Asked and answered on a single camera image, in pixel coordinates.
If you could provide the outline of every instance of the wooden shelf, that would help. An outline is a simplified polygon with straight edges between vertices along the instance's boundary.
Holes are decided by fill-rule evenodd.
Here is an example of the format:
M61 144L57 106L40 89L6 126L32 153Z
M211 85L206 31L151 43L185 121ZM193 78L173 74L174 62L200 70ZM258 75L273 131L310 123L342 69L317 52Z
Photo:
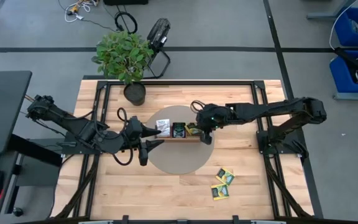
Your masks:
M173 138L173 137L155 137L155 140L165 140L165 142L201 142L200 137L199 136L190 136L188 137L190 134L189 132L186 130L186 137L185 138Z
M160 138L155 137L155 140L165 140L165 142L200 142L200 137L190 137L190 138Z

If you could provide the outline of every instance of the round gray mat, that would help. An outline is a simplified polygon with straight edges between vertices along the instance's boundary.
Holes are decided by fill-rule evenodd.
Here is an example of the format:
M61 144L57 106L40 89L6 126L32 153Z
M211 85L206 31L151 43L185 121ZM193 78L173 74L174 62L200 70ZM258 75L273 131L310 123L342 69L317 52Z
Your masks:
M196 114L187 106L169 106L155 113L146 126L155 128L156 120L169 119L174 122L195 122ZM169 174L187 174L202 167L214 149L214 141L210 145L200 142L165 142L149 153L149 160L160 170Z

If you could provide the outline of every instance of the blue storage bin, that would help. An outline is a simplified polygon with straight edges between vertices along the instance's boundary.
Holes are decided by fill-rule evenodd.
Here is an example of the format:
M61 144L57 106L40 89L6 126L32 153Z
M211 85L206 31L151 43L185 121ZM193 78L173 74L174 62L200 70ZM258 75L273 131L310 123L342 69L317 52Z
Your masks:
M358 58L358 50L347 50L346 52L350 56ZM336 57L329 67L339 93L358 93L358 84L353 82L346 62L341 57Z
M343 46L358 46L358 33L352 28L349 19L358 22L358 8L349 8L336 22L335 31Z

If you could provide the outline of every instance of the yellow package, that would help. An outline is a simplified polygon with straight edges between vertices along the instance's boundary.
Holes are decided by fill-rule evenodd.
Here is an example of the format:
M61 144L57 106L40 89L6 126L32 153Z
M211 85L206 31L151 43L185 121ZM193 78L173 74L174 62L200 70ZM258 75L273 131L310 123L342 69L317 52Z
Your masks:
M231 184L234 177L235 177L235 175L232 174L227 169L225 169L224 167L219 170L218 174L216 174L216 178L218 180L220 180L222 183L227 184L227 185Z
M226 184L212 185L212 197L214 200L221 200L229 197L229 191Z

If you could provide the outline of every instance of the black box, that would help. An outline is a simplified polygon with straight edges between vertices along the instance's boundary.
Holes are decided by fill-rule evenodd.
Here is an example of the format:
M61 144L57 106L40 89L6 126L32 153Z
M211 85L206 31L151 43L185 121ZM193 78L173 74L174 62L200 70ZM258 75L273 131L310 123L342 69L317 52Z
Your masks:
M103 1L108 6L149 3L149 0L103 0Z

